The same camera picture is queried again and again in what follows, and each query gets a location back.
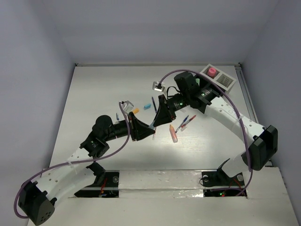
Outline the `blue highlighter marker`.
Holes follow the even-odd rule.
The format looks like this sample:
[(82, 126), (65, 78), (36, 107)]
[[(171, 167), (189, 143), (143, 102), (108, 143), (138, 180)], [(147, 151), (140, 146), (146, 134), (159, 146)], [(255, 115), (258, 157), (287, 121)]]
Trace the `blue highlighter marker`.
[(149, 125), (149, 128), (151, 128), (151, 129), (154, 129), (154, 128), (155, 128), (155, 126), (154, 126), (154, 121)]

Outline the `orange highlighter marker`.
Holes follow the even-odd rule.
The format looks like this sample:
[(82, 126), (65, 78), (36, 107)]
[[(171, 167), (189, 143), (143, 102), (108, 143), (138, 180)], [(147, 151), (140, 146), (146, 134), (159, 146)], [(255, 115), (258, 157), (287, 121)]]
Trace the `orange highlighter marker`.
[(172, 125), (169, 125), (169, 131), (170, 131), (172, 141), (174, 143), (177, 143), (178, 142), (177, 134), (176, 134), (176, 131), (175, 131), (175, 129)]

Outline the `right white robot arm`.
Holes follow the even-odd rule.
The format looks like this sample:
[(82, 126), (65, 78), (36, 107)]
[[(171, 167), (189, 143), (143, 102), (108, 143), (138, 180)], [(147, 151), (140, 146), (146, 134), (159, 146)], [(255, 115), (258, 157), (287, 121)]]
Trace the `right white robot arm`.
[(176, 119), (176, 111), (190, 106), (221, 123), (245, 145), (243, 153), (219, 167), (216, 178), (220, 184), (228, 184), (240, 172), (260, 171), (277, 152), (278, 130), (245, 117), (230, 97), (206, 76), (187, 69), (174, 73), (179, 93), (170, 99), (164, 95), (158, 97), (159, 107), (151, 126), (172, 122)]

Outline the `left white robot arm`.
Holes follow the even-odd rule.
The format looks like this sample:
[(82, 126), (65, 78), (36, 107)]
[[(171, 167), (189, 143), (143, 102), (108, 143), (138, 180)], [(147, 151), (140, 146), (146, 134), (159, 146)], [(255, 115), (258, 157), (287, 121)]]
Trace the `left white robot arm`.
[(140, 141), (154, 133), (152, 124), (140, 121), (133, 113), (124, 114), (124, 120), (117, 123), (108, 115), (99, 116), (66, 162), (42, 170), (21, 185), (14, 200), (15, 215), (40, 226), (62, 200), (91, 184), (103, 184), (106, 170), (99, 160), (120, 152), (130, 139)]

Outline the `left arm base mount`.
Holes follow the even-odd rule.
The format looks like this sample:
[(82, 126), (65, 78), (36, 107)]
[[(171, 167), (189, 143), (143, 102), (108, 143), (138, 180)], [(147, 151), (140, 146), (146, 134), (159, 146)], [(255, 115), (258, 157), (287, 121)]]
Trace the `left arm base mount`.
[(105, 173), (101, 184), (96, 183), (84, 187), (74, 194), (77, 198), (118, 198), (119, 197), (119, 171)]

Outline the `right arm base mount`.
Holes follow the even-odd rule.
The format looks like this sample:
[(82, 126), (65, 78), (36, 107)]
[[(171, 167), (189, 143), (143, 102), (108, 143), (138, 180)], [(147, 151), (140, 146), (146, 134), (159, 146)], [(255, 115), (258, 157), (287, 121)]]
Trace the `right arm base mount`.
[(205, 197), (247, 197), (243, 172), (233, 168), (231, 162), (227, 159), (216, 170), (202, 172), (199, 184)]

